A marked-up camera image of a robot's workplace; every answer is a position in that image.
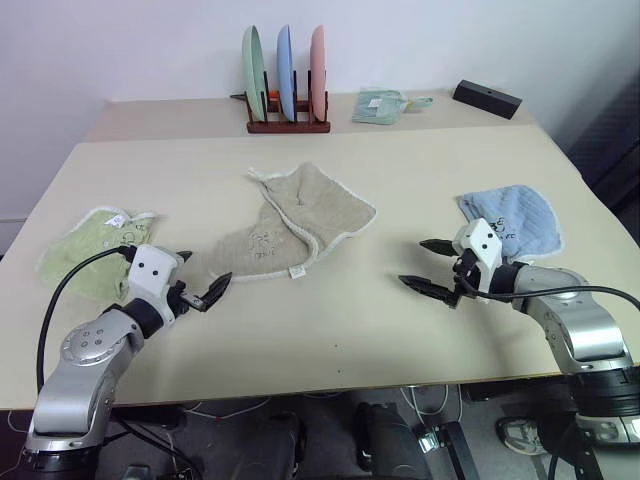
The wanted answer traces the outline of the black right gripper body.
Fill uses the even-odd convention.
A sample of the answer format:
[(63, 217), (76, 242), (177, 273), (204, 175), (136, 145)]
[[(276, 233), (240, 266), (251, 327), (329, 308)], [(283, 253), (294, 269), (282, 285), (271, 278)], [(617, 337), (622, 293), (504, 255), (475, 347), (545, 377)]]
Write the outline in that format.
[(476, 266), (478, 258), (471, 249), (464, 249), (457, 253), (454, 248), (449, 249), (450, 256), (456, 256), (453, 266), (454, 290), (450, 295), (449, 306), (457, 307), (462, 297), (474, 299), (479, 285), (479, 269)]

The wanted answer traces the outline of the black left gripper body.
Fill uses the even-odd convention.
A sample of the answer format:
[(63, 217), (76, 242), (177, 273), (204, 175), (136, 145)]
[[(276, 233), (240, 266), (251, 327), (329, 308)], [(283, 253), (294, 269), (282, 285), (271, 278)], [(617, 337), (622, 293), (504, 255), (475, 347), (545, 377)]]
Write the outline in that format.
[(185, 315), (190, 309), (205, 312), (205, 301), (186, 291), (186, 284), (177, 281), (167, 293), (167, 303), (175, 318)]

